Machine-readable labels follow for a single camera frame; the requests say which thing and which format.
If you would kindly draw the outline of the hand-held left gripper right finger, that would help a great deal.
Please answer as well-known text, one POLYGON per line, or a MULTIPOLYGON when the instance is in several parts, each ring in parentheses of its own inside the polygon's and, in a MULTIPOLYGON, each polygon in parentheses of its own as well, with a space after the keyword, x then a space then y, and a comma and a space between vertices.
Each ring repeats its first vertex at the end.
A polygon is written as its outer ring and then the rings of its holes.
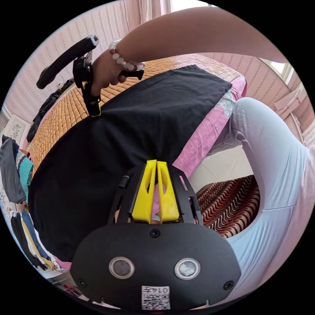
POLYGON ((161 224, 179 219, 175 192, 166 162, 157 161, 159 217, 161 224))

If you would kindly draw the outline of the person's right hand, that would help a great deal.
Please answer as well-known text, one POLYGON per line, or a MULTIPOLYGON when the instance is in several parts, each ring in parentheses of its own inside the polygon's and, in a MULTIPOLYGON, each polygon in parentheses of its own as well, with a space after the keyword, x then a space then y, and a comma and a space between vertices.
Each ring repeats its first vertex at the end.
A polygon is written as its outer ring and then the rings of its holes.
POLYGON ((122 66, 120 66, 112 57, 109 50, 103 52, 92 64, 93 67, 93 84, 91 95, 99 96, 102 89, 109 85, 124 83, 126 77, 120 75, 122 66))

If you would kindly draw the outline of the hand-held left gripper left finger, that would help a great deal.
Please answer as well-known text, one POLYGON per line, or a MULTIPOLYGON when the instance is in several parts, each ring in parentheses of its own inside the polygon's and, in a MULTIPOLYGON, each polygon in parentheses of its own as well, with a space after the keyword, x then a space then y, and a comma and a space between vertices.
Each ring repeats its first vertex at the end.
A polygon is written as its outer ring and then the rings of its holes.
POLYGON ((157 160, 148 160, 141 177, 132 211, 134 221, 152 222, 156 169, 157 160))

